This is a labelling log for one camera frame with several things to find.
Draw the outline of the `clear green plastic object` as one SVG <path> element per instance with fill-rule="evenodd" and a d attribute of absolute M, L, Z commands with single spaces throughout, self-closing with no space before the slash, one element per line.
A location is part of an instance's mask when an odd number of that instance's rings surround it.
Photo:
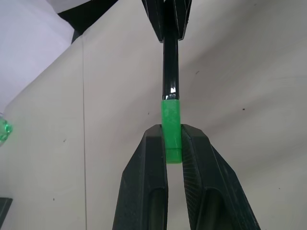
<path fill-rule="evenodd" d="M 13 126 L 4 118 L 3 114 L 0 113 L 0 147 L 8 139 L 12 131 Z"/>

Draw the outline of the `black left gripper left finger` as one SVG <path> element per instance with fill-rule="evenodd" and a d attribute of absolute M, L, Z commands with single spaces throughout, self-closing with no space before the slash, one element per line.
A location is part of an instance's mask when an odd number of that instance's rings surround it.
<path fill-rule="evenodd" d="M 145 131 L 120 182 L 112 230 L 166 230 L 168 182 L 160 124 Z"/>

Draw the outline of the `green marker cap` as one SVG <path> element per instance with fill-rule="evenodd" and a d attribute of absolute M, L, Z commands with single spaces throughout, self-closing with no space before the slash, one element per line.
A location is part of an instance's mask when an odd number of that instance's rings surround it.
<path fill-rule="evenodd" d="M 161 115 L 166 163 L 180 164 L 182 163 L 180 101 L 162 100 Z"/>

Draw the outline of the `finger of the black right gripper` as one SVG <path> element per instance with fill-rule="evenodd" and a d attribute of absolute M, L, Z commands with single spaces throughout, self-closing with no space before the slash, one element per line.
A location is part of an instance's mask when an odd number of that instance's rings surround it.
<path fill-rule="evenodd" d="M 192 0 L 172 0 L 178 40 L 183 40 L 189 21 Z"/>
<path fill-rule="evenodd" d="M 160 43 L 164 41 L 164 0 L 142 0 L 147 17 Z"/>

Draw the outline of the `black marker barrel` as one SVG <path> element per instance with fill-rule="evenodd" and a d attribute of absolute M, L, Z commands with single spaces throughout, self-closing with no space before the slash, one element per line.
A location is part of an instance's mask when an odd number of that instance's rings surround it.
<path fill-rule="evenodd" d="M 179 99 L 178 34 L 173 0 L 164 2 L 163 100 Z"/>

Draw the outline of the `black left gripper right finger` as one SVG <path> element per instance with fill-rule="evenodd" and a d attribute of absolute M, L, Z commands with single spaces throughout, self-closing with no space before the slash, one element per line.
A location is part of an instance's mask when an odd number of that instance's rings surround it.
<path fill-rule="evenodd" d="M 191 230 L 261 230 L 235 171 L 208 137 L 181 126 L 182 167 Z"/>

